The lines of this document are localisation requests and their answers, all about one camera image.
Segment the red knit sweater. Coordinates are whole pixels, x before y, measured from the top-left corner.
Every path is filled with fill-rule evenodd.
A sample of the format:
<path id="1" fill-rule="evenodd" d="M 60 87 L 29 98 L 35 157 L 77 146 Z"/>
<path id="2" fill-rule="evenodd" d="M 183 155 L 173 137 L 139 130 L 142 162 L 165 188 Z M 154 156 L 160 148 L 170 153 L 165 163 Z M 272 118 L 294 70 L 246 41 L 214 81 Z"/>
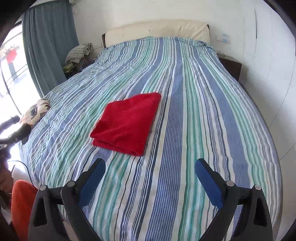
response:
<path id="1" fill-rule="evenodd" d="M 92 144 L 133 156 L 143 155 L 160 100 L 161 95 L 153 92 L 107 104 L 90 134 Z"/>

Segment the patterned cushion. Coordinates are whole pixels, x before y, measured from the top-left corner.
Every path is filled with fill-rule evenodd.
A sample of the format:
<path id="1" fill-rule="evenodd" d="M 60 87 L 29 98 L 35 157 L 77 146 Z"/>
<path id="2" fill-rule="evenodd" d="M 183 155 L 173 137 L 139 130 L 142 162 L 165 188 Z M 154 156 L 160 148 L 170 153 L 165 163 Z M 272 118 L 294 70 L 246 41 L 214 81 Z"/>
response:
<path id="1" fill-rule="evenodd" d="M 48 99 L 41 98 L 36 104 L 31 106 L 20 119 L 20 125 L 30 125 L 33 128 L 51 108 Z"/>

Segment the grey patterned cloth pile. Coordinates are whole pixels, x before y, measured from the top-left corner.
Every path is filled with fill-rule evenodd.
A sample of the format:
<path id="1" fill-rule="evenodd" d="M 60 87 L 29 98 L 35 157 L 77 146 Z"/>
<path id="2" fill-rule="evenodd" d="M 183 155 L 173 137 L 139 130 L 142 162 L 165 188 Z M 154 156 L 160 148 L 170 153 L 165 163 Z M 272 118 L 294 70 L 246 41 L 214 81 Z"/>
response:
<path id="1" fill-rule="evenodd" d="M 71 49 L 64 61 L 64 69 L 74 66 L 81 72 L 91 62 L 90 54 L 93 51 L 92 43 L 78 45 Z"/>

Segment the teal window curtain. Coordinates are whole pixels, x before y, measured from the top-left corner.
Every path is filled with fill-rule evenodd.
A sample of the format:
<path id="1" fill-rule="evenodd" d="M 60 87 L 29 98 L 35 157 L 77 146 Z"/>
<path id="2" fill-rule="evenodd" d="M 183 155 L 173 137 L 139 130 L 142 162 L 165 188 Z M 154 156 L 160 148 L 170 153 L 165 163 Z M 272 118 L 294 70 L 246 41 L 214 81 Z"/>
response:
<path id="1" fill-rule="evenodd" d="M 49 1 L 25 11 L 23 46 L 34 85 L 41 97 L 67 80 L 63 66 L 79 45 L 69 1 Z"/>

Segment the striped blue green bedspread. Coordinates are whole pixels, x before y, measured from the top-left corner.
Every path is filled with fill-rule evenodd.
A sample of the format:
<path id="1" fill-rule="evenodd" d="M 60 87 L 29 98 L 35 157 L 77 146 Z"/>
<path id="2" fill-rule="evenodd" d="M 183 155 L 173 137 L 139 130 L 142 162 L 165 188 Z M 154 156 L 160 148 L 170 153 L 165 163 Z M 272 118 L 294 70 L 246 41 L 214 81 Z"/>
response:
<path id="1" fill-rule="evenodd" d="M 144 154 L 92 144 L 107 104 L 161 95 Z M 102 240 L 198 240 L 217 212 L 194 166 L 199 158 L 242 187 L 258 184 L 271 221 L 281 210 L 281 171 L 256 105 L 212 47 L 146 37 L 103 49 L 96 61 L 47 94 L 50 110 L 20 145 L 33 183 L 77 179 L 101 158 L 106 173 L 85 215 Z"/>

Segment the dark wooden nightstand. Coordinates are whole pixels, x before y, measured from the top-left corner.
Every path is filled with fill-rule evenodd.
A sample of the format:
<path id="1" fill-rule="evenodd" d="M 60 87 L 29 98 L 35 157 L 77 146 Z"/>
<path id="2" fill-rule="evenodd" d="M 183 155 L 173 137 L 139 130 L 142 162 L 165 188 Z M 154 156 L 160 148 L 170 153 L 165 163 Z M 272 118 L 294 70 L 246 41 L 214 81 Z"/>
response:
<path id="1" fill-rule="evenodd" d="M 217 56 L 224 66 L 224 68 L 231 74 L 231 76 L 239 82 L 242 64 L 235 58 L 217 52 Z"/>

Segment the cream padded headboard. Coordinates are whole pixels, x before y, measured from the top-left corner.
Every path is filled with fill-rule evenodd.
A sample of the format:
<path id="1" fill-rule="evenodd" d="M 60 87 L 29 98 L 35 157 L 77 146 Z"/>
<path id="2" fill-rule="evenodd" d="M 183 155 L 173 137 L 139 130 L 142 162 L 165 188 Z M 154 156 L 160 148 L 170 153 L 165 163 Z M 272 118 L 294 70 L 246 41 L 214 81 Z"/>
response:
<path id="1" fill-rule="evenodd" d="M 210 44 L 210 27 L 195 20 L 157 20 L 128 24 L 102 35 L 103 47 L 145 37 L 179 37 Z"/>

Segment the white wall socket panel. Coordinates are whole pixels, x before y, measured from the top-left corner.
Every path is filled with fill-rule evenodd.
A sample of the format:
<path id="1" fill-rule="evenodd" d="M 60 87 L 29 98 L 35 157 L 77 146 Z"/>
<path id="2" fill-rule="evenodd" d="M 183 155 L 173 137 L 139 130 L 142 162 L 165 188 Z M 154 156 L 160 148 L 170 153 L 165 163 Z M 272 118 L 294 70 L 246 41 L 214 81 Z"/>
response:
<path id="1" fill-rule="evenodd" d="M 216 41 L 230 44 L 230 36 L 228 34 L 222 33 L 216 35 Z"/>

